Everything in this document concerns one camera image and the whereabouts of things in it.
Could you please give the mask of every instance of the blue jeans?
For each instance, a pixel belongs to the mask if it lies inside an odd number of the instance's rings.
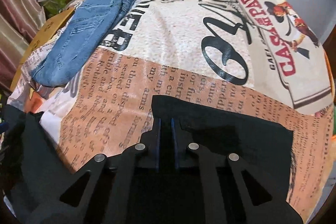
[[[52,87],[68,83],[133,3],[134,0],[85,0],[46,58],[31,71],[33,80]]]

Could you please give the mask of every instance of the black garment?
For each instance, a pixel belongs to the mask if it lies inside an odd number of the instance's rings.
[[[6,109],[12,129],[6,133],[5,141],[18,150],[15,157],[12,157],[14,152],[7,153],[4,163],[11,165],[12,158],[20,163],[19,166],[16,164],[16,183],[6,194],[18,220],[24,223],[37,205],[59,191],[71,175],[39,125],[42,113],[24,115],[14,107],[7,106]],[[161,118],[159,173],[136,169],[129,197],[128,224],[205,222],[199,171],[175,170],[171,118],[180,121],[182,130],[192,133],[194,142],[217,154],[237,153],[248,163],[270,173],[278,183],[283,200],[286,200],[292,163],[291,131],[277,123],[169,96],[153,96],[152,112],[155,118]],[[244,209],[231,170],[220,168],[217,171],[227,222],[245,223]],[[88,223],[95,223],[90,219],[95,219],[98,212],[104,213],[112,178],[104,180],[100,194],[91,199]]]

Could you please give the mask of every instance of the satin curtain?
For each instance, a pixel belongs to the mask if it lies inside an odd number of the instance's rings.
[[[0,88],[9,92],[20,59],[45,22],[36,0],[0,0]]]

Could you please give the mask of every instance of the pink curtain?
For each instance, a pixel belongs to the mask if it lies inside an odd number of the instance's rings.
[[[0,88],[9,91],[20,59],[45,22],[36,0],[0,0]]]

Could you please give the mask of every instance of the yellow object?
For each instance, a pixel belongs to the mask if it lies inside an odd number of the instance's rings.
[[[12,84],[10,85],[11,91],[15,89],[17,82],[20,79],[22,64],[26,62],[26,60],[34,50],[36,50],[38,47],[43,46],[48,40],[50,40],[54,36],[54,34],[57,32],[58,29],[60,29],[66,24],[66,22],[68,21],[74,10],[75,10],[74,8],[69,8],[64,12],[61,12],[58,15],[49,18],[44,23],[41,30],[38,31],[34,39],[30,42],[28,48],[26,49],[25,53],[23,54],[23,57],[20,60]]]

